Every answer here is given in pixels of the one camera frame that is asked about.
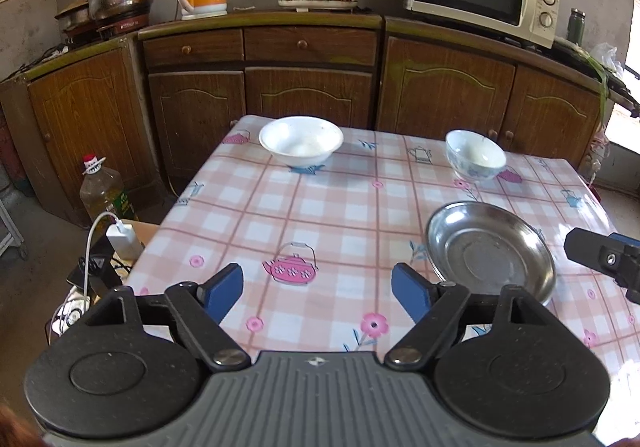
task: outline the metal plate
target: metal plate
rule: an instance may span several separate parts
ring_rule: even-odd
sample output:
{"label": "metal plate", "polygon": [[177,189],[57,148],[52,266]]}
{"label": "metal plate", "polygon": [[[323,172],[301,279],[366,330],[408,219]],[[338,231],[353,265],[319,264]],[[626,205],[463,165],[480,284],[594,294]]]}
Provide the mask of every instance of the metal plate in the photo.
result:
{"label": "metal plate", "polygon": [[457,202],[438,209],[425,244],[436,274],[472,293],[519,284],[546,303],[556,284],[551,252],[530,225],[495,205]]}

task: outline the cabinet door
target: cabinet door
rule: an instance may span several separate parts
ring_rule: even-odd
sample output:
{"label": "cabinet door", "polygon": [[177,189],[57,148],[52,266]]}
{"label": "cabinet door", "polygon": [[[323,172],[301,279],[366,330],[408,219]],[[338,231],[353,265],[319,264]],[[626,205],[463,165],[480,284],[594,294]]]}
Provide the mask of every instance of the cabinet door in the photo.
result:
{"label": "cabinet door", "polygon": [[519,66],[498,143],[578,167],[600,120],[598,94]]}
{"label": "cabinet door", "polygon": [[366,128],[371,74],[308,68],[247,68],[246,107],[277,119],[308,115],[348,128]]}
{"label": "cabinet door", "polygon": [[149,75],[166,172],[191,179],[244,115],[240,71]]}
{"label": "cabinet door", "polygon": [[71,204],[82,207],[82,157],[106,157],[105,166],[134,189],[151,182],[146,135],[134,119],[136,93],[120,50],[57,70],[29,85],[47,153]]}
{"label": "cabinet door", "polygon": [[514,71],[474,53],[389,37],[376,128],[439,140],[451,130],[495,138]]}

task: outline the pot lid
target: pot lid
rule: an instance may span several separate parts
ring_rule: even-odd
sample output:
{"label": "pot lid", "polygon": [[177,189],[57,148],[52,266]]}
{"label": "pot lid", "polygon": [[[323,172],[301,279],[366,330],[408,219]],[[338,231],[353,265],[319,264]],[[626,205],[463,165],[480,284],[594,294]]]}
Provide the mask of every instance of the pot lid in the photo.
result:
{"label": "pot lid", "polygon": [[68,4],[65,8],[59,11],[54,18],[59,19],[65,14],[70,14],[75,10],[81,10],[82,8],[88,8],[87,0],[76,0],[73,3]]}

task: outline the blue and white bowl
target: blue and white bowl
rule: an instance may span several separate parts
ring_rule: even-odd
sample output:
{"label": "blue and white bowl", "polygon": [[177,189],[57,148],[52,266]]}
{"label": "blue and white bowl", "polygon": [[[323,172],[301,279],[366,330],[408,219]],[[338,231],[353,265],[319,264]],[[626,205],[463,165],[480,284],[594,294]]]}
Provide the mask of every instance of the blue and white bowl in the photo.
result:
{"label": "blue and white bowl", "polygon": [[447,133],[447,160],[466,182],[492,180],[507,165],[507,157],[493,140],[474,132]]}

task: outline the tablecloth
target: tablecloth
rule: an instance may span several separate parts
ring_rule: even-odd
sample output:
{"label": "tablecloth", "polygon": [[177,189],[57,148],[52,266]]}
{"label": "tablecloth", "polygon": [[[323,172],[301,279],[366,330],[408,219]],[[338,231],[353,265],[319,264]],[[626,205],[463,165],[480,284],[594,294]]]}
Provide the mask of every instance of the tablecloth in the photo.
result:
{"label": "tablecloth", "polygon": [[437,281],[422,244],[431,214],[460,200],[495,204],[543,237],[558,274],[547,307],[609,371],[616,398],[605,415],[617,432],[599,430],[617,439],[621,413],[639,428],[640,412],[626,407],[632,387],[640,397],[640,305],[564,255],[574,227],[615,231],[566,161],[507,153],[507,170],[469,185],[450,168],[444,142],[344,128],[324,166],[292,170],[258,143],[269,121],[242,117],[202,166],[133,268],[127,284],[137,294],[238,263],[244,292],[222,328],[253,358],[265,349],[382,358],[413,325],[391,293],[392,267],[404,261]]}

